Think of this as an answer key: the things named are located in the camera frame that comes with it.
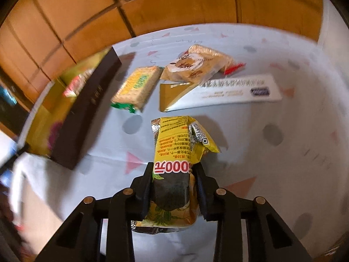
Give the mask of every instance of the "patterned tablecloth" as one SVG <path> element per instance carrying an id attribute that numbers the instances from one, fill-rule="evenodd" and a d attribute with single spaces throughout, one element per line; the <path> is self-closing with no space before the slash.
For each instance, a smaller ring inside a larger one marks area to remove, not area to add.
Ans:
<path id="1" fill-rule="evenodd" d="M 340 73 L 308 39 L 251 25 L 205 24 L 114 45 L 123 63 L 130 63 L 116 76 L 114 90 L 136 67 L 165 66 L 195 43 L 246 62 L 237 76 L 273 74 L 282 101 L 161 113 L 158 84 L 142 113 L 107 108 L 75 171 L 26 155 L 16 172 L 25 173 L 34 191 L 65 219 L 85 196 L 112 196 L 143 174 L 154 158 L 152 119 L 190 115 L 221 149 L 203 158 L 207 174 L 237 196 L 264 196 L 311 255 L 324 252 L 349 222 L 349 92 Z M 183 232 L 134 233 L 136 261 L 212 261 L 215 233 L 216 223 L 202 217 Z"/>

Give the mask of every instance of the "snack wrapper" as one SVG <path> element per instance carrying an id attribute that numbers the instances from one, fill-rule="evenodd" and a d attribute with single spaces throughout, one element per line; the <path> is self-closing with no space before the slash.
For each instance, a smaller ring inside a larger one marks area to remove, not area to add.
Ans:
<path id="1" fill-rule="evenodd" d="M 225 63 L 223 56 L 185 53 L 165 67 L 161 79 L 201 84 L 212 78 Z"/>
<path id="2" fill-rule="evenodd" d="M 146 218 L 135 223 L 135 231 L 142 232 L 146 227 L 147 233 L 157 233 L 149 231 L 149 227 L 175 230 L 188 227 L 199 212 L 191 167 L 208 151 L 219 153 L 219 149 L 190 116 L 154 119 L 151 127 L 155 138 L 151 202 Z"/>
<path id="3" fill-rule="evenodd" d="M 87 80 L 90 78 L 95 69 L 88 69 L 85 72 L 77 75 L 72 79 L 69 86 L 64 90 L 63 94 L 66 97 L 77 97 L 82 88 L 85 86 Z"/>
<path id="4" fill-rule="evenodd" d="M 112 106 L 120 109 L 129 109 L 131 105 L 135 109 L 141 110 L 150 92 L 154 88 L 162 72 L 162 67 L 149 66 L 135 69 L 121 88 L 111 99 Z"/>
<path id="5" fill-rule="evenodd" d="M 225 75 L 229 75 L 233 72 L 236 72 L 238 68 L 244 67 L 245 63 L 237 63 L 233 57 L 222 53 L 220 51 L 214 50 L 209 47 L 205 47 L 199 44 L 194 44 L 188 49 L 188 53 L 199 53 L 199 54 L 209 54 L 212 56 L 220 56 L 224 58 L 225 64 L 222 68 L 220 68 L 220 71 L 224 73 Z"/>

